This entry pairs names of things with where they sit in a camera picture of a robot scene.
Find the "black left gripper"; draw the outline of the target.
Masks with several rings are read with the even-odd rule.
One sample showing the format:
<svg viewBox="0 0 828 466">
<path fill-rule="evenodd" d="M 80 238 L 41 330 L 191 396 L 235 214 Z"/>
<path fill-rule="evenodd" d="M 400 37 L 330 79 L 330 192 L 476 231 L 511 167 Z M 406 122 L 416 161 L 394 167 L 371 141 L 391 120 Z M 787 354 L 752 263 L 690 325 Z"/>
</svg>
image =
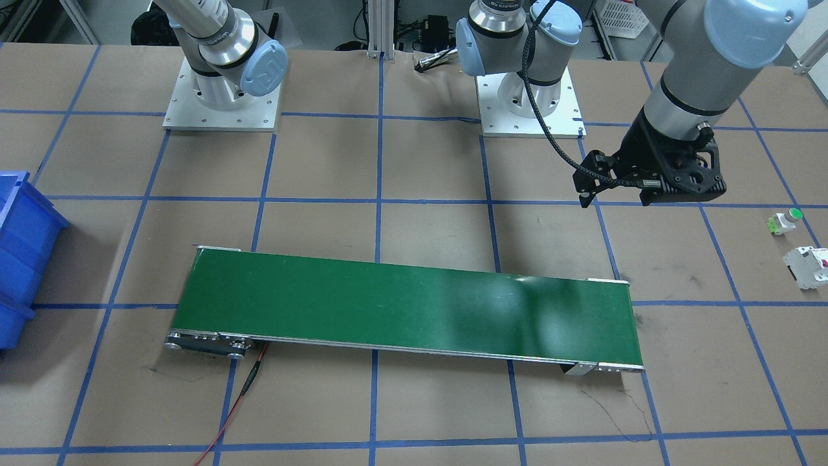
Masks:
<svg viewBox="0 0 828 466">
<path fill-rule="evenodd" d="M 618 151 L 590 151 L 573 174 L 580 206 L 588 208 L 606 189 L 638 188 L 642 206 L 703 203 L 727 190 L 715 133 L 702 121 L 690 140 L 663 135 L 640 112 Z"/>
</svg>

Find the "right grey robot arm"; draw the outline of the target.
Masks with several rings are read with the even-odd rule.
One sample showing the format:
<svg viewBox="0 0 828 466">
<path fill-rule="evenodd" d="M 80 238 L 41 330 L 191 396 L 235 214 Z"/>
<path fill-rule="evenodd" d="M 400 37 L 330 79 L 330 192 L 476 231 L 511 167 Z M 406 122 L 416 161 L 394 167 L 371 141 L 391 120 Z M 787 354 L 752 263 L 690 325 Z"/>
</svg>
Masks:
<svg viewBox="0 0 828 466">
<path fill-rule="evenodd" d="M 228 1 L 157 1 L 193 73 L 190 94 L 204 108 L 271 104 L 288 53 L 248 12 Z"/>
</svg>

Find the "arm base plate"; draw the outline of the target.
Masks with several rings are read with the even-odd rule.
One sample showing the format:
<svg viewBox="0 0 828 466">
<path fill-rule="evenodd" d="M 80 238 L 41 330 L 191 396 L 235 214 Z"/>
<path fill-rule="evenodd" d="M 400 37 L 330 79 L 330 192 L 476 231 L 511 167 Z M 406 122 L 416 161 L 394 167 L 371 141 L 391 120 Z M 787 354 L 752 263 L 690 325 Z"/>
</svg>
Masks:
<svg viewBox="0 0 828 466">
<path fill-rule="evenodd" d="M 171 131 L 274 132 L 282 87 L 244 93 L 224 77 L 201 76 L 183 59 L 162 126 Z"/>
<path fill-rule="evenodd" d="M 475 83 L 482 135 L 544 138 L 545 129 L 536 118 L 523 82 L 514 72 L 478 76 Z M 578 139 L 587 135 L 569 68 L 565 68 L 555 85 L 531 85 L 530 89 L 544 126 L 553 138 Z"/>
</svg>

